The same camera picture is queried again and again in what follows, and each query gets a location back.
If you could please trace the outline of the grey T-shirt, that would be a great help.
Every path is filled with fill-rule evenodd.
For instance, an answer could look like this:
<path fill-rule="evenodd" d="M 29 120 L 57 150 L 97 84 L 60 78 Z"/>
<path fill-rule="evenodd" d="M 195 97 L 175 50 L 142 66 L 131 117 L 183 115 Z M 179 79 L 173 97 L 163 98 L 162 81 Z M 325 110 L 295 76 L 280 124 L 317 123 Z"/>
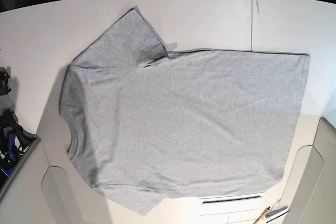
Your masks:
<path fill-rule="evenodd" d="M 67 68 L 68 157 L 91 189 L 140 215 L 165 198 L 266 191 L 283 178 L 309 63 L 168 52 L 132 9 Z"/>

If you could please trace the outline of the white slotted grommet plate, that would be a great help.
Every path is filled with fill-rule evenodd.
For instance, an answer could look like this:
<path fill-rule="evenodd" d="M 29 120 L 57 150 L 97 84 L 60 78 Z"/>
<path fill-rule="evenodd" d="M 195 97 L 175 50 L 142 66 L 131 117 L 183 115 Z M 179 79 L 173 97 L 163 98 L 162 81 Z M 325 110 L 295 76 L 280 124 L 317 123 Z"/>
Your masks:
<path fill-rule="evenodd" d="M 265 192 L 238 196 L 200 198 L 201 215 L 232 214 L 258 210 Z"/>

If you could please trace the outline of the black and blue clamp pile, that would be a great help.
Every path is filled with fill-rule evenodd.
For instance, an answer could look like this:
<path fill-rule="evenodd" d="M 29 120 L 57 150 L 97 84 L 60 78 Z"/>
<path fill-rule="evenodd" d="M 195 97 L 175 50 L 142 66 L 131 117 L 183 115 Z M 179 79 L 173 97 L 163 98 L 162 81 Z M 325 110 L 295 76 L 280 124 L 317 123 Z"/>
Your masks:
<path fill-rule="evenodd" d="M 13 111 L 6 109 L 1 115 L 1 187 L 13 173 L 27 149 L 38 140 L 18 124 Z"/>

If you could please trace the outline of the black device at left edge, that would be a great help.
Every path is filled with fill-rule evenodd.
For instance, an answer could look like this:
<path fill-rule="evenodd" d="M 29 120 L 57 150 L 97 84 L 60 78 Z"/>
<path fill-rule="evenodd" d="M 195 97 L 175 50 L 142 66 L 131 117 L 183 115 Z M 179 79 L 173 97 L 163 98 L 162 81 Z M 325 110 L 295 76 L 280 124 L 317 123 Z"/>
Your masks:
<path fill-rule="evenodd" d="M 1 77 L 0 77 L 0 95 L 4 96 L 11 92 L 9 87 L 10 75 L 4 67 L 1 67 Z"/>

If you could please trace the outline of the wooden handled tool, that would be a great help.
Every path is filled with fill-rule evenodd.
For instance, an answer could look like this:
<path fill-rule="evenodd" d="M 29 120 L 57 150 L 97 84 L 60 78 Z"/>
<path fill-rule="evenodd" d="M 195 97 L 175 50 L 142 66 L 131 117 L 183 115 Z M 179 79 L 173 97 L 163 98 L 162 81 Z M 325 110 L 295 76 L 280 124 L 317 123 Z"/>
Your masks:
<path fill-rule="evenodd" d="M 260 222 L 264 219 L 264 217 L 266 216 L 266 214 L 269 213 L 269 211 L 270 211 L 270 207 L 266 208 L 266 209 L 263 211 L 263 213 L 256 219 L 256 221 L 255 221 L 253 224 L 258 224 L 258 223 L 260 223 Z"/>

